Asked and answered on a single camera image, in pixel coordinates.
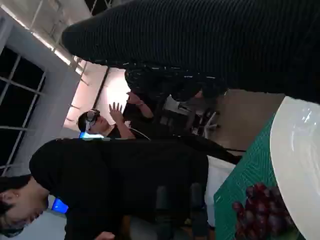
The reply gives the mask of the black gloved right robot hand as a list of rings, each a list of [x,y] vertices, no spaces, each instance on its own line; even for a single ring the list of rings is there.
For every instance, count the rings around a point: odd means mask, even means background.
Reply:
[[[124,69],[152,99],[238,89],[320,102],[317,0],[133,0],[68,26],[61,41]]]

